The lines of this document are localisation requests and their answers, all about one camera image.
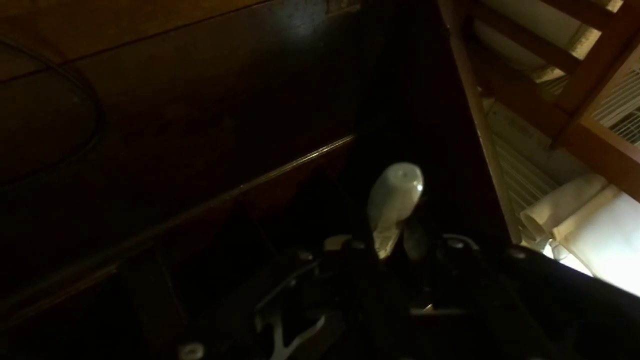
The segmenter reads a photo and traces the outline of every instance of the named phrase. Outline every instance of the cable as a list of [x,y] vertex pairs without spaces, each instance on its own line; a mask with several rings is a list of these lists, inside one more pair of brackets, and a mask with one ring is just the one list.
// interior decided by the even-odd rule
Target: cable
[[26,172],[22,176],[16,176],[16,179],[0,183],[0,190],[6,190],[6,188],[13,188],[16,185],[22,185],[26,181],[33,181],[37,176],[49,175],[50,170],[54,170],[54,169],[71,162],[71,160],[77,160],[77,159],[84,157],[89,151],[93,151],[98,144],[98,141],[102,139],[102,135],[104,135],[104,111],[102,111],[102,105],[101,105],[101,99],[98,99],[94,87],[81,73],[72,73],[68,69],[63,69],[54,61],[47,59],[44,54],[40,54],[40,53],[37,53],[33,48],[25,48],[25,46],[13,45],[13,43],[2,41],[2,39],[0,39],[0,46],[13,51],[13,53],[16,53],[16,54],[20,54],[20,56],[25,56],[25,59],[29,59],[33,63],[42,64],[49,70],[53,70],[57,76],[61,76],[65,82],[68,82],[79,92],[79,96],[82,96],[94,111],[94,127],[93,127],[93,133],[86,136],[86,141],[82,141],[79,146],[74,146],[67,157],[63,157],[57,162],[50,162],[47,167],[30,170],[30,172]]

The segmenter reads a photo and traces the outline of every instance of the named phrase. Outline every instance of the wire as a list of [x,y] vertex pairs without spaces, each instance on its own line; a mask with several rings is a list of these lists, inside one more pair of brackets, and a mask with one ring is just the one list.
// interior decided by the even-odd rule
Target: wire
[[82,96],[94,111],[93,133],[79,146],[74,146],[67,157],[63,157],[57,162],[50,162],[47,167],[40,167],[40,169],[37,169],[33,172],[22,175],[22,176],[16,176],[16,179],[0,183],[0,190],[6,190],[6,188],[13,188],[16,185],[22,185],[26,181],[33,181],[37,176],[49,175],[54,169],[59,169],[59,167],[63,167],[63,164],[67,164],[71,160],[77,160],[77,159],[84,157],[89,151],[93,151],[98,144],[98,141],[102,139],[102,135],[104,135],[104,111],[102,111],[102,105],[101,105],[101,99],[98,99],[94,87],[81,73],[63,69],[54,61],[47,59],[42,53],[37,53],[37,51],[26,48],[26,46],[13,45],[13,43],[2,41],[2,39],[0,39],[0,46],[13,51],[16,54],[22,54],[25,59],[29,59],[33,63],[38,63],[44,69],[53,70],[57,76],[61,76],[65,82],[68,82],[79,92],[79,96]]

